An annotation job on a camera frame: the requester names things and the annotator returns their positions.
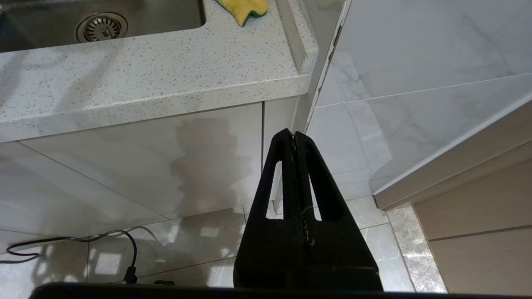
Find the kitchen sink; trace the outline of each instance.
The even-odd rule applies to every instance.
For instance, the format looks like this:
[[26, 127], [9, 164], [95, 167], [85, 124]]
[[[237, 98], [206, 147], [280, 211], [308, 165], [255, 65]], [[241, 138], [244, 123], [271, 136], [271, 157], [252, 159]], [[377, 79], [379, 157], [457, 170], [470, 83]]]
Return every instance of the kitchen sink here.
[[202, 0], [0, 0], [0, 52], [200, 27]]

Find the black cable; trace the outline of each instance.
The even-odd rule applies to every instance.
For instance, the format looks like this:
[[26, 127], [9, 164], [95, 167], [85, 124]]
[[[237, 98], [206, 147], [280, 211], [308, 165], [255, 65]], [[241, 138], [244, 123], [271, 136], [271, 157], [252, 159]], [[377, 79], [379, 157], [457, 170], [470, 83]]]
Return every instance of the black cable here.
[[90, 240], [83, 240], [83, 239], [75, 238], [75, 237], [55, 237], [55, 238], [48, 238], [48, 239], [41, 239], [41, 240], [34, 240], [34, 241], [13, 244], [6, 249], [7, 253], [12, 254], [12, 255], [17, 255], [17, 256], [31, 256], [31, 258], [21, 260], [21, 261], [0, 261], [0, 264], [20, 264], [20, 263], [29, 262], [31, 260], [34, 260], [40, 257], [40, 253], [18, 253], [18, 252], [11, 251], [11, 249], [16, 248], [16, 247], [26, 246], [26, 245], [31, 245], [31, 244], [45, 243], [45, 242], [60, 241], [60, 240], [70, 240], [70, 241], [78, 241], [78, 242], [83, 242], [83, 243], [90, 243], [92, 241], [99, 240], [114, 232], [121, 232], [122, 234], [126, 235], [131, 240], [131, 243], [133, 244], [133, 260], [131, 261], [131, 266], [129, 266], [126, 271], [126, 276], [124, 277], [124, 280], [127, 283], [134, 284], [137, 282], [137, 277], [135, 276], [135, 270], [136, 270], [135, 262], [137, 261], [137, 244], [135, 243], [135, 240], [133, 239], [133, 237], [127, 231], [122, 230], [122, 229], [110, 230]]

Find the sink drain strainer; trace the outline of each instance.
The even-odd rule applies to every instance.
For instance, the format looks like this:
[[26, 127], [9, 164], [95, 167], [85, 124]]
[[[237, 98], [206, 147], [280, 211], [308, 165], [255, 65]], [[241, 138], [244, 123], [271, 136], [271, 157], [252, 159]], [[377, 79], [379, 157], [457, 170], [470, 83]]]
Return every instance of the sink drain strainer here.
[[124, 37], [128, 31], [126, 19], [114, 12], [102, 12], [83, 19], [76, 29], [80, 43]]

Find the white quartz countertop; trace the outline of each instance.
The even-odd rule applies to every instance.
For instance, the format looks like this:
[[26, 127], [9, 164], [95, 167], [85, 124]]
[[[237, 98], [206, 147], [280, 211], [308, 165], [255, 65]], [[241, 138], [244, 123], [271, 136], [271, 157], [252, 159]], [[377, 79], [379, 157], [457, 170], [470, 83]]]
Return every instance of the white quartz countertop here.
[[307, 92], [274, 1], [243, 28], [204, 6], [196, 29], [0, 53], [0, 142]]

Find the black foreground object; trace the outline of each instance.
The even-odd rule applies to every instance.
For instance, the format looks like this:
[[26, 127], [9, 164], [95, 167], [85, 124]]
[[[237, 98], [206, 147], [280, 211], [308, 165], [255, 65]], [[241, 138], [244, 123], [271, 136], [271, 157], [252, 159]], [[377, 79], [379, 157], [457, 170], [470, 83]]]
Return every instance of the black foreground object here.
[[[270, 220], [266, 210], [278, 161], [282, 164], [284, 219]], [[314, 217], [309, 177], [322, 221]], [[37, 287], [30, 299], [532, 299], [383, 292], [375, 260], [314, 142], [288, 129], [272, 139], [233, 280], [235, 289], [50, 283]]]

